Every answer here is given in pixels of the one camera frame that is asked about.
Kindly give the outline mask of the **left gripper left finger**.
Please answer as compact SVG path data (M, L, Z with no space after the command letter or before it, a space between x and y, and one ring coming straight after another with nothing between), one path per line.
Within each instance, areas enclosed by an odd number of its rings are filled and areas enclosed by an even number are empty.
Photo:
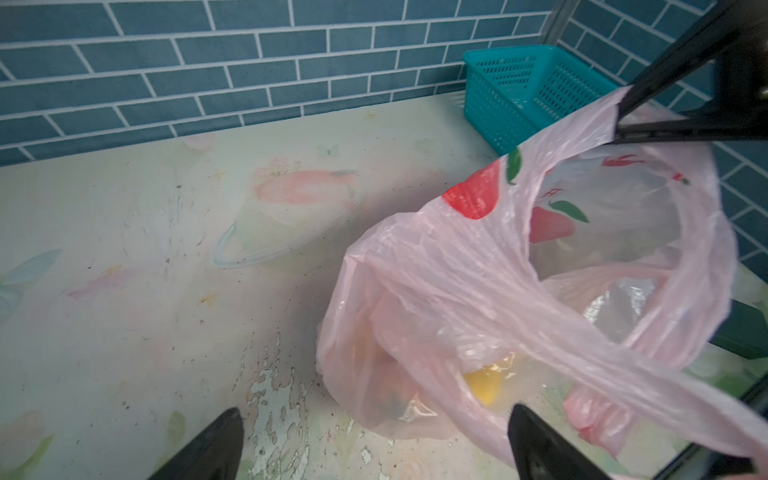
M235 480L244 445L243 418L225 410L149 480Z

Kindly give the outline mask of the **pink plastic bag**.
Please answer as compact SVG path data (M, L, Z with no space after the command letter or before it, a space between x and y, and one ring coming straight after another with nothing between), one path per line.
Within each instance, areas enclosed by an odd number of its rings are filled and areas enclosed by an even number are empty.
M468 377L523 360L572 382L583 439L650 420L767 475L767 423L688 376L727 318L735 235L703 143L621 145L618 89L350 246L317 345L330 395L390 438L455 432L506 462Z

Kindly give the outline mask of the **yellow fruit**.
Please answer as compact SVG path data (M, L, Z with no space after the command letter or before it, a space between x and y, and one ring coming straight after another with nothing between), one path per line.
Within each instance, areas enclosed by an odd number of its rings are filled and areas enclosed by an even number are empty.
M463 375L474 397L484 406L492 405L499 397L507 378L508 366L491 364Z

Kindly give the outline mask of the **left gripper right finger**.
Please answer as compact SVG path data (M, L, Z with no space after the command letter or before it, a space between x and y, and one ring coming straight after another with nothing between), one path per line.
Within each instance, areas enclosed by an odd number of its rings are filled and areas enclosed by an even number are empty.
M522 480L610 479L524 404L518 403L513 407L507 433Z

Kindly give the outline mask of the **teal plastic basket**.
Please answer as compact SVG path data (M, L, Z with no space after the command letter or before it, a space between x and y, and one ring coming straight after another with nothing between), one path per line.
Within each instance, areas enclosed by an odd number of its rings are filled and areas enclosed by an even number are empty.
M530 45L467 51L464 115L501 156L616 89L571 54Z

